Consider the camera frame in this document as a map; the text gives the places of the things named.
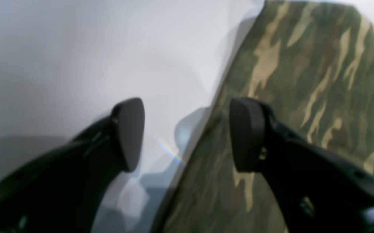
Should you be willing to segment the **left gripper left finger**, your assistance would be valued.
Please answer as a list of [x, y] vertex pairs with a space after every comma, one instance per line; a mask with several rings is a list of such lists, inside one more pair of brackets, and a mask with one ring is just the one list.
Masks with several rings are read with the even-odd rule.
[[126, 99], [69, 143], [4, 177], [0, 233], [89, 233], [110, 183], [136, 169], [144, 125], [142, 99]]

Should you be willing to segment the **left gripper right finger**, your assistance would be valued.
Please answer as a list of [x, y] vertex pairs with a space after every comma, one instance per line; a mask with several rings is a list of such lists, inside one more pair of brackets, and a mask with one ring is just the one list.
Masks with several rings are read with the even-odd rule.
[[309, 144], [258, 100], [229, 105], [238, 172], [261, 173], [290, 233], [374, 233], [374, 177], [333, 152]]

